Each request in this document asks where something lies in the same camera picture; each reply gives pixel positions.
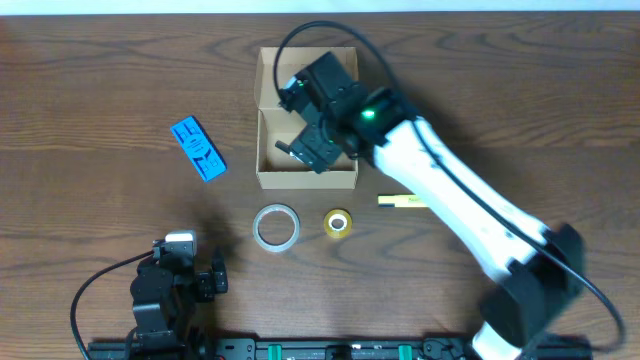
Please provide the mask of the brown cardboard box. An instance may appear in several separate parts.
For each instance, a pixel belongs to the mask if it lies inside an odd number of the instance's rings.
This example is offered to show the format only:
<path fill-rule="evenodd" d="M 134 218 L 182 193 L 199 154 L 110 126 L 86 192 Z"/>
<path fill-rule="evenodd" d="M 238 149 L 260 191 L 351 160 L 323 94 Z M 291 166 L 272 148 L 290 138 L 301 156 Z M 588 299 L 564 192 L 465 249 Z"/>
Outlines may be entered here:
<path fill-rule="evenodd" d="M 296 113 L 279 105 L 273 83 L 273 63 L 277 49 L 262 47 L 258 53 L 254 98 L 258 107 L 256 175 L 263 189 L 353 189 L 356 187 L 358 163 L 342 155 L 329 170 L 318 174 L 307 165 L 276 147 L 278 141 L 291 143 L 303 130 L 305 122 Z M 352 78 L 358 77 L 358 60 L 354 47 L 286 48 L 278 63 L 278 81 L 283 85 L 298 71 L 326 52 L 332 52 Z"/>

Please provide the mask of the small yellow tape roll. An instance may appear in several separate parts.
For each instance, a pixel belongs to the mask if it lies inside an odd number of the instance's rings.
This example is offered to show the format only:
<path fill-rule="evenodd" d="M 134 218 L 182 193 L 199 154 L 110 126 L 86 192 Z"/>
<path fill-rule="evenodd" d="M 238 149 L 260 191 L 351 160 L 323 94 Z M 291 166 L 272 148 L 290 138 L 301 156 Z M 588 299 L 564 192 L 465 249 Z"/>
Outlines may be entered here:
<path fill-rule="evenodd" d="M 325 215 L 323 225 L 329 237 L 342 239 L 351 233 L 353 222 L 346 210 L 332 209 Z"/>

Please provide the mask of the large clear tape roll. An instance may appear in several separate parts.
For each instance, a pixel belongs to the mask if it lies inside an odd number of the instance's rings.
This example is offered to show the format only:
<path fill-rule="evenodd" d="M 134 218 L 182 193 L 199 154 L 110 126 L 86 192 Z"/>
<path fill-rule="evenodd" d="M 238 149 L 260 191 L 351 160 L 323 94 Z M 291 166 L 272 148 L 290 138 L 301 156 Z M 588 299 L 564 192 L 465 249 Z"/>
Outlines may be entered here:
<path fill-rule="evenodd" d="M 282 253 L 300 238 L 300 218 L 291 207 L 274 203 L 262 208 L 255 216 L 252 233 L 256 243 L 269 253 Z"/>

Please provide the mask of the yellow highlighter pen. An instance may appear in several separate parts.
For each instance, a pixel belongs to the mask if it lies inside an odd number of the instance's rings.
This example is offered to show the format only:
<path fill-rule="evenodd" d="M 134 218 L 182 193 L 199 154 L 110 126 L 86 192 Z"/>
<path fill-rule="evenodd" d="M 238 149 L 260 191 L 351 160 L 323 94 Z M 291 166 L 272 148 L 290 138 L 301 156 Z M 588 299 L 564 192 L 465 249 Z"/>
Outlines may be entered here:
<path fill-rule="evenodd" d="M 414 194 L 379 195 L 379 207 L 388 208 L 427 208 L 427 205 Z"/>

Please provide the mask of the blue rectangular plastic block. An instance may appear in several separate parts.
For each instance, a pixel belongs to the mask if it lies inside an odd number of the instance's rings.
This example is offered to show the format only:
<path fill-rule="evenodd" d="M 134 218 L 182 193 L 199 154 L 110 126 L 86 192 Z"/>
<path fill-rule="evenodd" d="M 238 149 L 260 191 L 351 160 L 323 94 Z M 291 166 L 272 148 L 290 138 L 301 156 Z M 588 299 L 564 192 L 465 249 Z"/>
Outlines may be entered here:
<path fill-rule="evenodd" d="M 191 115 L 172 125 L 170 132 L 204 182 L 227 171 L 221 153 L 195 116 Z"/>

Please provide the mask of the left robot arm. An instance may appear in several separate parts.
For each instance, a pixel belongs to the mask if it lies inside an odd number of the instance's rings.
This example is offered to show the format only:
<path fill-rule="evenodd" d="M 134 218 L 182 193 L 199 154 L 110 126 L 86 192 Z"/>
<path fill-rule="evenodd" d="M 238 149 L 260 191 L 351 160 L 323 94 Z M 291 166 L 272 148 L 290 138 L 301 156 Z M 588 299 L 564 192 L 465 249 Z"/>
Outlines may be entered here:
<path fill-rule="evenodd" d="M 191 318 L 198 303 L 212 302 L 229 284 L 219 249 L 202 271 L 195 268 L 195 253 L 192 241 L 158 240 L 152 254 L 139 263 L 130 287 L 139 354 L 178 359 L 209 352 Z"/>

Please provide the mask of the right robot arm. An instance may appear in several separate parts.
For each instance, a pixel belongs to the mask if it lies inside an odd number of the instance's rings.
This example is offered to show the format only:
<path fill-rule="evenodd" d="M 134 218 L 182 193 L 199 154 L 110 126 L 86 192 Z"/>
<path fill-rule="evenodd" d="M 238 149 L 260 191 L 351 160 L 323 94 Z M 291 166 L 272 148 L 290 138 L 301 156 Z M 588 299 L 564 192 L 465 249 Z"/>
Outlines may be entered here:
<path fill-rule="evenodd" d="M 584 242 L 515 207 L 457 158 L 397 91 L 368 91 L 327 52 L 276 87 L 281 106 L 307 124 L 292 156 L 322 173 L 334 151 L 371 151 L 373 165 L 417 195 L 496 283 L 471 340 L 482 359 L 520 359 L 580 295 Z"/>

